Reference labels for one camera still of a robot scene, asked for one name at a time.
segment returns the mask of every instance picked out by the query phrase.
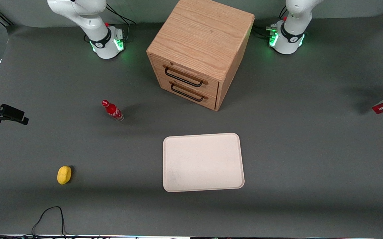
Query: wall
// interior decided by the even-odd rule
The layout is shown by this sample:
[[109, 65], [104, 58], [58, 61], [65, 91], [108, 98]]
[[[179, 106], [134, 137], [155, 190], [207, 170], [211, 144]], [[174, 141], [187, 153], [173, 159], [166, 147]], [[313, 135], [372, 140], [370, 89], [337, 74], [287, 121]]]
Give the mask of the wall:
[[[255, 14], [257, 19], [278, 16], [285, 0], [216, 0]], [[178, 0], [107, 0], [116, 11], [136, 22], [164, 22]], [[0, 11], [16, 24], [34, 27], [74, 26], [56, 15], [46, 0], [0, 0]], [[325, 0], [314, 10], [314, 18], [371, 17], [383, 13], [383, 0]], [[104, 21], [120, 23], [106, 10]]]

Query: gray backdrop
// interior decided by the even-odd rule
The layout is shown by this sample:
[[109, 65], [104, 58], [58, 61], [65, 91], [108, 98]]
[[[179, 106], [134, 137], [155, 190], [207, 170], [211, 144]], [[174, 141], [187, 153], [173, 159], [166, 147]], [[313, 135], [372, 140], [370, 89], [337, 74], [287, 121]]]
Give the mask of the gray backdrop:
[[[256, 19], [278, 16], [285, 0], [216, 0], [228, 6], [251, 12]], [[107, 0], [116, 11], [136, 22], [164, 22], [178, 0]], [[0, 0], [0, 11], [16, 24], [34, 27], [75, 26], [52, 12], [47, 0]], [[314, 18], [372, 17], [383, 13], [383, 0], [325, 0], [314, 10]], [[103, 20], [121, 23], [108, 10]]]
[[[0, 125], [0, 233], [29, 233], [59, 205], [70, 233], [383, 238], [383, 114], [370, 109], [383, 15], [314, 19], [287, 56], [251, 35], [219, 112], [160, 88], [146, 55], [160, 26], [132, 26], [111, 60], [79, 27], [10, 28], [0, 104], [31, 120]], [[226, 132], [240, 136], [243, 188], [164, 191], [165, 137]], [[76, 172], [60, 186], [63, 165]], [[37, 233], [59, 232], [52, 210]]]

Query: wood grain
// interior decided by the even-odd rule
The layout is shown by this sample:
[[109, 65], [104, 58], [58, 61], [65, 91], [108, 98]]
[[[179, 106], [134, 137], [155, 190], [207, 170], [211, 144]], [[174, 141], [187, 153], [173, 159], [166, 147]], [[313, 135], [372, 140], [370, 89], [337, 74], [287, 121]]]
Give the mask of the wood grain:
[[[185, 93], [187, 95], [190, 95], [191, 97], [194, 97], [194, 98], [200, 99], [201, 97], [203, 97], [203, 100], [198, 102], [198, 101], [192, 100], [192, 99], [190, 99], [188, 97], [185, 97], [185, 96], [183, 96], [181, 94], [178, 94], [178, 93], [172, 91], [171, 90], [172, 84], [174, 84], [174, 89], [176, 89], [178, 91], [181, 91], [181, 92], [183, 92], [183, 93]], [[190, 89], [190, 88], [185, 87], [185, 86], [178, 85], [178, 84], [174, 83], [171, 80], [161, 80], [160, 86], [161, 86], [162, 89], [167, 90], [167, 91], [169, 91], [169, 92], [171, 92], [173, 94], [176, 94], [176, 95], [178, 95], [178, 96], [180, 96], [180, 97], [182, 97], [184, 99], [190, 100], [191, 102], [194, 102], [194, 103], [199, 104], [201, 106], [205, 106], [205, 107], [207, 107], [207, 108], [209, 108], [211, 110], [215, 110], [215, 104], [216, 104], [217, 99], [215, 97], [213, 97], [213, 96], [207, 96], [207, 95], [200, 94], [200, 93], [194, 91], [193, 89]]]
[[[243, 59], [254, 19], [253, 14], [211, 0], [180, 0], [147, 48], [161, 87], [173, 92], [173, 83], [205, 96], [194, 102], [218, 111]], [[203, 84], [195, 87], [167, 76], [166, 68], [170, 74]]]
[[230, 68], [229, 68], [229, 70], [228, 70], [228, 72], [226, 74], [225, 80], [219, 86], [217, 105], [215, 107], [215, 109], [217, 111], [219, 110], [219, 108], [220, 108], [220, 106], [222, 104], [222, 101], [225, 98], [225, 95], [226, 95], [226, 93], [227, 93], [227, 91], [229, 89], [229, 86], [232, 83], [232, 79], [234, 79], [234, 77], [235, 77], [235, 73], [237, 73], [237, 70], [238, 70], [238, 67], [240, 66], [241, 60], [243, 59], [244, 52], [245, 52], [246, 46], [247, 46], [247, 41], [249, 40], [249, 36], [250, 36], [250, 31], [251, 30], [252, 30], [252, 26], [250, 26], [247, 34], [244, 35], [243, 43], [241, 44], [241, 47], [238, 50], [237, 55], [235, 56], [235, 59], [234, 59], [232, 65], [230, 66]]
[[211, 0], [180, 0], [148, 51], [223, 81], [254, 18]]
[[[171, 64], [171, 62], [161, 59], [154, 54], [151, 55], [152, 62], [153, 62], [153, 69], [155, 70], [156, 76], [158, 78], [159, 83], [161, 80], [171, 80], [177, 85], [185, 86], [190, 89], [193, 89], [193, 91], [196, 91], [198, 93], [204, 94], [204, 95], [210, 95], [213, 97], [217, 97], [218, 93], [218, 82], [215, 80], [210, 80], [210, 79], [205, 79], [205, 78], [198, 78], [193, 76], [192, 72], [188, 72], [185, 70], [182, 70], [181, 67], [179, 67], [176, 64]], [[190, 81], [191, 83], [194, 84], [199, 84], [200, 81], [202, 80], [202, 86], [200, 87], [194, 87], [191, 85], [188, 85], [187, 83], [183, 83], [180, 80], [176, 80], [172, 77], [169, 77], [165, 74], [165, 68], [168, 67], [168, 73], [173, 74], [177, 77], [181, 77], [184, 80]]]

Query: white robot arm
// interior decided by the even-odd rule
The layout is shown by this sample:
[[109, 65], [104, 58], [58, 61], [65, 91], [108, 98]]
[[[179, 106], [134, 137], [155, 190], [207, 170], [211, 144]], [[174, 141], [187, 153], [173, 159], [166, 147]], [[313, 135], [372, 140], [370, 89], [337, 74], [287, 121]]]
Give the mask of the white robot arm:
[[47, 0], [53, 12], [75, 22], [90, 39], [94, 52], [111, 59], [124, 49], [123, 31], [107, 26], [98, 15], [106, 8], [106, 0]]
[[312, 20], [312, 9], [324, 0], [286, 0], [286, 20], [267, 27], [272, 31], [269, 46], [281, 54], [294, 53], [302, 45], [305, 29]]

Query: white tray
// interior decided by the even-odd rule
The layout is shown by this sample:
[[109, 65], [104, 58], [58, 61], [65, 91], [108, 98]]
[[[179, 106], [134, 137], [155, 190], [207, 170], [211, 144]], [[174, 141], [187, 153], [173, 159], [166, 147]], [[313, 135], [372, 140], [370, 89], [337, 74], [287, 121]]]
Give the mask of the white tray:
[[235, 133], [171, 136], [163, 141], [163, 187], [168, 192], [239, 189], [244, 185]]

